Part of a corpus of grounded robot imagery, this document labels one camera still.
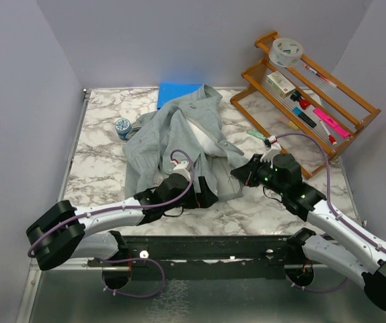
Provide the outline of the grey zip-up jacket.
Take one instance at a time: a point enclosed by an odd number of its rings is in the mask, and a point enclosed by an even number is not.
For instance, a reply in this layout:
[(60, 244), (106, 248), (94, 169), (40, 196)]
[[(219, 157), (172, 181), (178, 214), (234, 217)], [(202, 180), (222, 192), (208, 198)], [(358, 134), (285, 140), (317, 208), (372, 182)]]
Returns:
[(242, 197), (243, 184), (230, 172), (248, 160), (222, 132), (221, 100), (215, 88), (202, 85), (137, 118), (122, 148), (127, 162), (126, 197), (152, 187), (157, 172), (170, 175), (172, 157), (190, 157), (196, 192), (201, 192), (199, 178), (204, 177), (221, 202)]

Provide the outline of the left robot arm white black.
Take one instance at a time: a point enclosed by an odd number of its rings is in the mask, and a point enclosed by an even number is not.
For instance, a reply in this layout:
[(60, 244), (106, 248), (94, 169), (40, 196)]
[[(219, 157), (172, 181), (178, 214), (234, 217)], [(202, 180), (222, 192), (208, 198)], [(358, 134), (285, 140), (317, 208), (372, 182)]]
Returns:
[(81, 242), (117, 227), (138, 226), (161, 219), (172, 209), (207, 209), (219, 198), (198, 177), (199, 191), (183, 175), (172, 174), (156, 187), (110, 205), (80, 209), (70, 201), (55, 203), (26, 230), (28, 256), (41, 270), (56, 268), (74, 257)]

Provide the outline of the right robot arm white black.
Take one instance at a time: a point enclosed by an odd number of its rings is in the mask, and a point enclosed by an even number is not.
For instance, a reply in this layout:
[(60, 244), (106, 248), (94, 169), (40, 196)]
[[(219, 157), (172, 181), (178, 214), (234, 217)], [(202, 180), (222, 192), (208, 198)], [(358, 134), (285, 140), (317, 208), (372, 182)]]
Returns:
[(338, 242), (333, 245), (314, 233), (299, 234), (300, 240), (286, 247), (292, 262), (308, 258), (334, 269), (386, 312), (386, 241), (336, 210), (328, 197), (304, 182), (291, 154), (280, 153), (272, 161), (255, 154), (244, 166), (231, 170), (231, 175), (248, 187), (263, 186), (279, 194), (288, 212)]

